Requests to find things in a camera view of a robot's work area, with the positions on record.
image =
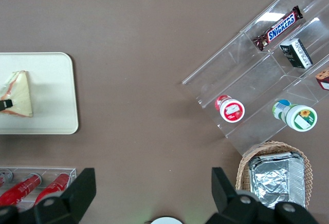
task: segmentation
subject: red and white container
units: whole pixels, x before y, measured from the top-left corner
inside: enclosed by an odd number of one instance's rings
[[[43,191],[40,192],[38,197],[35,200],[34,205],[37,205],[42,199],[47,197],[49,194],[55,192],[62,192],[66,189],[67,184],[70,180],[70,176],[68,174],[60,174],[49,186],[47,186]]]
[[[229,123],[236,123],[245,115],[244,105],[238,100],[226,95],[216,99],[215,108],[220,112],[222,118]]]
[[[16,205],[31,191],[41,184],[39,174],[30,174],[25,180],[16,184],[0,197],[0,206]]]

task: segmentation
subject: white plate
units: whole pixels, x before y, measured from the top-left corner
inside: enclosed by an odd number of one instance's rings
[[[161,217],[151,222],[151,224],[182,224],[182,223],[173,217]]]
[[[71,58],[55,53],[0,53],[0,85],[28,72],[33,117],[0,113],[0,134],[72,134],[78,112]]]

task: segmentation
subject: snickers wrapper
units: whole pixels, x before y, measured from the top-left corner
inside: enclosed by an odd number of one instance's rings
[[[263,51],[264,47],[266,47],[270,42],[276,39],[301,18],[303,18],[303,15],[301,14],[299,7],[295,6],[291,12],[284,15],[262,35],[253,39],[253,43],[259,48],[260,51]]]

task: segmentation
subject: white container lid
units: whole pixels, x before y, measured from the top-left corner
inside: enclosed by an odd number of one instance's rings
[[[220,114],[225,121],[236,123],[245,115],[245,107],[238,100],[229,99],[221,104]]]
[[[173,217],[160,217],[154,220],[153,222],[151,222],[151,224],[183,224],[183,223]]]
[[[289,127],[299,132],[311,130],[318,120],[316,111],[305,105],[296,105],[286,114],[286,122]]]

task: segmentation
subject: red spray can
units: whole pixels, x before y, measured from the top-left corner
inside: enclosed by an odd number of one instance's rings
[[[2,194],[0,206],[16,205],[40,184],[41,176],[39,174],[30,174],[25,180]]]
[[[40,192],[34,205],[37,205],[48,194],[65,190],[69,180],[70,176],[68,174],[60,174],[49,186]]]

